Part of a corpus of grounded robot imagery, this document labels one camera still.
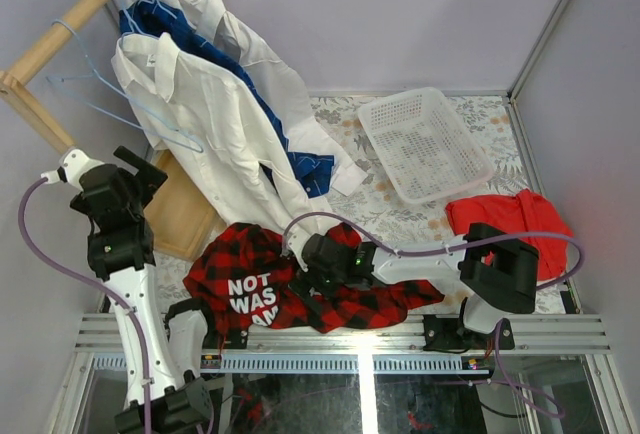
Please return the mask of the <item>white long-sleeve shirt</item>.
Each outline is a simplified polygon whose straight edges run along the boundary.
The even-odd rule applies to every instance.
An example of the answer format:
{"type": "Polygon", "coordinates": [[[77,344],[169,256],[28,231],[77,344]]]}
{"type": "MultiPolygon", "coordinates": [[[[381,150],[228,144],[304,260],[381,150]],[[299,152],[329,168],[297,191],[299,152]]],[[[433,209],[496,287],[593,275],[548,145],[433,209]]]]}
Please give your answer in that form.
{"type": "Polygon", "coordinates": [[[203,70],[178,61],[169,101],[147,97],[137,86],[128,93],[116,76],[150,144],[173,153],[228,224],[253,223],[281,233],[301,214],[329,210],[325,197],[306,195],[248,102],[216,81],[206,83],[203,70]]]}

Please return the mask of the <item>red black plaid shirt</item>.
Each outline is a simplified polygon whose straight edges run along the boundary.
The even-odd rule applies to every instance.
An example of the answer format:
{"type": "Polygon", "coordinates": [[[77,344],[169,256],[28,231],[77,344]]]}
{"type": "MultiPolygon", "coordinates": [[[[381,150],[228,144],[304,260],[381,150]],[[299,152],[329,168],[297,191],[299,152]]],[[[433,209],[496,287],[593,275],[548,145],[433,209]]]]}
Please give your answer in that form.
{"type": "Polygon", "coordinates": [[[309,326],[320,333],[404,322],[411,310],[442,302],[426,280],[370,290],[340,287],[332,297],[299,279],[299,265],[281,254],[282,236],[255,224],[235,223],[204,250],[183,279],[203,299],[221,334],[252,325],[270,329],[309,326]]]}

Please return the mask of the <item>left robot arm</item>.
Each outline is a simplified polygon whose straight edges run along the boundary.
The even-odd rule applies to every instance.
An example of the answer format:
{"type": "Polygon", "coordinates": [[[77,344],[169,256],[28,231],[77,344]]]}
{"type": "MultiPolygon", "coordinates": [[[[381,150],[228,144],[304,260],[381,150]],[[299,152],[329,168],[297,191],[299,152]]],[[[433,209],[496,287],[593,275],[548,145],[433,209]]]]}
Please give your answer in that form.
{"type": "Polygon", "coordinates": [[[131,171],[69,149],[57,170],[77,189],[70,206],[92,226],[87,258],[115,313],[127,370],[127,394],[115,417],[120,433],[209,433],[214,414],[200,372],[202,349],[219,335],[200,301],[184,301],[162,321],[157,307],[154,234],[144,209],[167,174],[120,146],[131,171]]]}

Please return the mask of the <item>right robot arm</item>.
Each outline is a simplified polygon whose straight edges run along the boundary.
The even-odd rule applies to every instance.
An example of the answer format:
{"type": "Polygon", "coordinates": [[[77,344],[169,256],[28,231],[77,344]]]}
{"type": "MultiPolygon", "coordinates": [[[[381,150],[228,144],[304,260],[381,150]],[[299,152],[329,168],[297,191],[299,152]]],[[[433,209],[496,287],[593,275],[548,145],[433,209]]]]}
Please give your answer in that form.
{"type": "Polygon", "coordinates": [[[457,319],[432,315],[424,322],[426,350],[481,349],[499,337],[497,324],[510,314],[535,309],[539,252],[488,224],[474,223],[452,243],[431,243],[420,251],[392,249],[368,241],[348,247],[315,234],[299,252],[301,266],[290,289],[314,313],[316,294],[334,298],[342,288],[371,292],[417,281],[453,281],[470,294],[457,319]]]}

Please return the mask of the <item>blue hanger of white shirt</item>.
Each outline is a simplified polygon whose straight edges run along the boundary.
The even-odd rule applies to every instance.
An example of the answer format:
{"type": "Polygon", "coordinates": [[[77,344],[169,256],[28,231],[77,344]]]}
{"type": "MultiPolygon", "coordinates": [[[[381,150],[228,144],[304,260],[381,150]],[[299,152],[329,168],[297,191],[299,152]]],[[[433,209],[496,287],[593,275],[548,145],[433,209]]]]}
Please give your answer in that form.
{"type": "Polygon", "coordinates": [[[172,12],[164,12],[157,0],[136,0],[129,7],[119,6],[119,31],[125,34],[142,34],[159,37],[163,33],[162,22],[172,12]]]}

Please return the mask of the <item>blue plaid shirt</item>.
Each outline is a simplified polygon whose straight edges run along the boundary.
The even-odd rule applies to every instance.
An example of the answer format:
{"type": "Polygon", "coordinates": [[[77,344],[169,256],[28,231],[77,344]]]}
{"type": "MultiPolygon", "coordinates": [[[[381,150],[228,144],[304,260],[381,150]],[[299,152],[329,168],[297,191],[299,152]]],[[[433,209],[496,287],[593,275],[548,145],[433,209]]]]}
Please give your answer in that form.
{"type": "Polygon", "coordinates": [[[282,122],[258,94],[251,78],[227,54],[200,36],[190,27],[183,12],[162,2],[164,12],[172,14],[163,24],[159,37],[142,34],[122,35],[113,59],[116,76],[128,93],[137,86],[147,97],[169,101],[177,82],[177,62],[187,60],[190,66],[202,67],[202,78],[208,84],[216,81],[246,100],[249,111],[260,118],[259,124],[268,131],[277,149],[284,152],[295,179],[310,198],[329,192],[334,157],[295,152],[290,149],[282,122]]]}

